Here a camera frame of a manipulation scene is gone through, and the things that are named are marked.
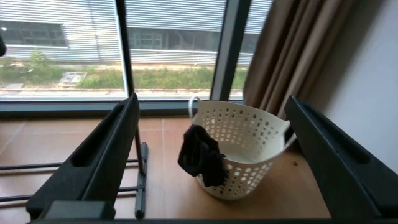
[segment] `glass pane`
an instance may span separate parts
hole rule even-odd
[[[140,100],[209,98],[225,3],[126,1],[129,38],[136,40],[136,30],[152,34],[152,42],[130,44]]]
[[[232,83],[229,100],[242,100],[243,85],[248,74],[257,41],[273,0],[252,0],[249,17],[244,31],[241,52],[236,65],[235,76]]]
[[[0,100],[124,99],[114,2],[2,1]]]

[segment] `white plastic basket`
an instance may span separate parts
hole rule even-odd
[[[192,103],[197,99],[198,111],[192,118]],[[205,187],[201,174],[200,185],[215,197],[236,200],[251,193],[271,168],[272,161],[284,147],[284,133],[288,121],[250,106],[224,101],[189,102],[192,124],[206,129],[218,141],[228,176],[223,185]]]

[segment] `green vegetation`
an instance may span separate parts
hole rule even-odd
[[[0,61],[0,83],[29,83],[45,85],[57,83],[62,73],[71,69],[49,64],[48,58],[39,50],[33,50],[28,62],[22,66],[13,65],[13,58]],[[87,76],[76,88],[80,89],[123,89],[123,71],[115,68],[97,69],[87,66],[77,71],[86,71]],[[213,69],[190,67],[179,70],[139,69],[133,71],[134,84],[140,89],[210,89]],[[242,89],[247,69],[237,68],[232,89]]]

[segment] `corrugated metal wall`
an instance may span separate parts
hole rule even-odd
[[[253,0],[246,33],[259,34],[272,0]],[[220,32],[225,0],[127,0],[129,27]],[[114,0],[0,0],[0,20],[63,24],[68,47],[38,47],[51,60],[119,62]],[[28,59],[31,47],[9,47],[7,55]],[[249,65],[252,54],[241,54]],[[131,50],[133,63],[213,64],[216,52]]]

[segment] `black cloth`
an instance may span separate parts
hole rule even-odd
[[[219,186],[227,176],[223,157],[217,141],[202,126],[192,125],[184,134],[178,164],[193,177],[202,174],[206,187]]]

